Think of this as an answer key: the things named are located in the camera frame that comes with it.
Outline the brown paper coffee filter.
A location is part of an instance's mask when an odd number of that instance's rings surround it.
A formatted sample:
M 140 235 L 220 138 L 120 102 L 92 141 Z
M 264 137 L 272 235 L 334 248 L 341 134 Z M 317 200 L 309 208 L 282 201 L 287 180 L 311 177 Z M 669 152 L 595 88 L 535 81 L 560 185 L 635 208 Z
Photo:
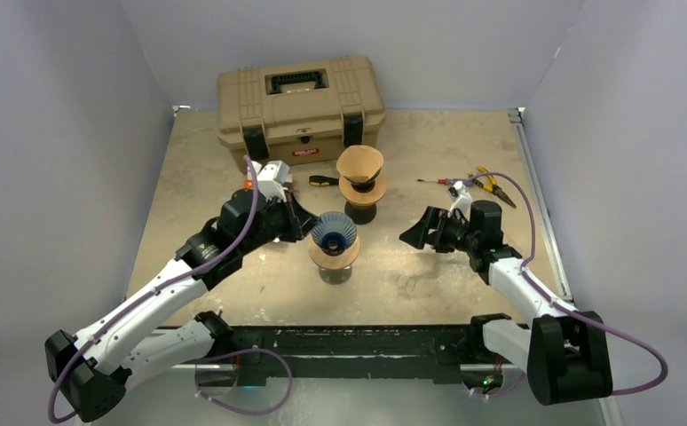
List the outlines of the brown paper coffee filter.
M 381 170 L 384 158 L 372 146 L 356 145 L 347 147 L 336 161 L 338 173 L 353 183 L 365 183 L 373 179 Z

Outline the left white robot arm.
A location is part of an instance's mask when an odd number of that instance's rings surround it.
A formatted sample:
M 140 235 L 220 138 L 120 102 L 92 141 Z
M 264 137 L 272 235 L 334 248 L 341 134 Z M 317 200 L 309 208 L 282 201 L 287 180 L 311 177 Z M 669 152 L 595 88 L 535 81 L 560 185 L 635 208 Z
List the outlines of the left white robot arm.
M 218 312 L 201 312 L 184 326 L 154 336 L 168 317 L 238 272 L 243 258 L 274 240 L 304 240 L 320 221 L 287 190 L 264 195 L 238 190 L 218 216 L 189 237 L 163 269 L 103 318 L 74 333 L 59 330 L 44 343 L 53 382 L 50 422 L 92 422 L 125 394 L 165 370 L 191 360 L 219 363 L 264 355 L 291 369 L 279 354 L 240 343 Z

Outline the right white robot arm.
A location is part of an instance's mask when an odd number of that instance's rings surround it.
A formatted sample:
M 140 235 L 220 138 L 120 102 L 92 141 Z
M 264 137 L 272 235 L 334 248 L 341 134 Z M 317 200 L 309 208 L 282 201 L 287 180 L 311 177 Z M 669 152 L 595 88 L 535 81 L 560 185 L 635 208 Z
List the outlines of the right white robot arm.
M 475 320 L 479 329 L 465 338 L 473 359 L 486 361 L 497 354 L 512 362 L 544 406 L 611 396 L 601 317 L 578 312 L 544 286 L 521 254 L 504 242 L 501 220 L 501 206 L 494 201 L 474 201 L 467 214 L 429 206 L 399 238 L 415 249 L 467 254 L 472 271 L 521 314 L 523 326 L 505 317 Z

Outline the blue red screwdriver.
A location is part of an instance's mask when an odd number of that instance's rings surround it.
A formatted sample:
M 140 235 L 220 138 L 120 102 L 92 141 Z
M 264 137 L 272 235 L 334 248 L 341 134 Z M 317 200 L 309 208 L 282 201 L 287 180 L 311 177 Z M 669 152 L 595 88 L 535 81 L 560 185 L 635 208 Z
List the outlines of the blue red screwdriver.
M 441 179 L 421 179 L 418 178 L 417 182 L 422 182 L 422 183 L 435 183 L 439 185 L 453 185 L 455 180 L 451 178 L 441 178 Z

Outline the black yellow screwdriver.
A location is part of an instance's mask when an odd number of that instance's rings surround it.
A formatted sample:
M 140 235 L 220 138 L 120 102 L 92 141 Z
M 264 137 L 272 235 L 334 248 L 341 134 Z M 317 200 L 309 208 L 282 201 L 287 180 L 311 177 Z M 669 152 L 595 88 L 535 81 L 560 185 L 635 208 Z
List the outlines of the black yellow screwdriver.
M 317 187 L 323 186 L 338 186 L 338 177 L 328 177 L 323 175 L 311 175 L 308 177 L 308 184 Z

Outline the yellow black pliers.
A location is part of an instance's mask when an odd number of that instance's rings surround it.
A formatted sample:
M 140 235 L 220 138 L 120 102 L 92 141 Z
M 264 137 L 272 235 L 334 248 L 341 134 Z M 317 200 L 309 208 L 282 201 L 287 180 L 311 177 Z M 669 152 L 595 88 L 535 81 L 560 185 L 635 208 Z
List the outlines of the yellow black pliers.
M 479 187 L 480 189 L 483 189 L 486 192 L 493 194 L 499 200 L 511 206 L 511 208 L 515 209 L 517 207 L 517 204 L 513 200 L 511 200 L 510 197 L 504 192 L 504 190 L 498 185 L 494 175 L 492 175 L 487 168 L 477 166 L 477 170 L 478 174 L 482 174 L 485 178 L 488 179 L 488 182 L 484 183 L 480 181 L 477 175 L 470 171 L 468 173 L 468 178 L 475 186 Z

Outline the tan plastic toolbox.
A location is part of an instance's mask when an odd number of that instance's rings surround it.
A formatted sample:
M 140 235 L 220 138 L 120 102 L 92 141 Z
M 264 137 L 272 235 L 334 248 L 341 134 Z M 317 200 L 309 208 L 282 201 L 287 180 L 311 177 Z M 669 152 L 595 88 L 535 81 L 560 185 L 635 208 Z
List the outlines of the tan plastic toolbox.
M 216 82 L 217 140 L 239 171 L 243 160 L 288 165 L 337 159 L 375 146 L 386 106 L 366 56 L 244 67 Z

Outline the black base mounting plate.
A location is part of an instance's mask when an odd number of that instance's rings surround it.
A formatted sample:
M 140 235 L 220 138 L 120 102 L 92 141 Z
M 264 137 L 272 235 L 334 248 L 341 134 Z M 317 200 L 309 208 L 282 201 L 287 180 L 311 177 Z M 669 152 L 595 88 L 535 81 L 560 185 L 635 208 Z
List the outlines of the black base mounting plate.
M 231 326 L 215 312 L 196 320 L 207 327 L 209 351 L 202 369 L 228 364 L 240 386 L 271 378 L 420 379 L 481 387 L 502 382 L 512 363 L 481 341 L 490 316 L 453 325 Z

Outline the aluminium frame rail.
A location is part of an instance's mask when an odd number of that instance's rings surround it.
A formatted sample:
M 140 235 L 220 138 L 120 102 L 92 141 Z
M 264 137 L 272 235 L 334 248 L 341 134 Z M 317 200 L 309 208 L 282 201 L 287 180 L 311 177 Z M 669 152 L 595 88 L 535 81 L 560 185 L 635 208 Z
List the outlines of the aluminium frame rail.
M 527 180 L 532 188 L 533 198 L 535 199 L 537 205 L 538 216 L 544 232 L 546 250 L 548 252 L 549 261 L 556 278 L 558 294 L 566 302 L 573 302 L 574 298 L 566 276 L 565 267 L 558 246 L 557 236 L 549 215 L 549 206 L 541 188 L 541 181 L 539 179 L 531 148 L 525 134 L 523 122 L 524 110 L 525 109 L 523 107 L 508 108 L 507 113 L 509 122 L 515 132 L 518 150 L 520 155 L 523 157 Z

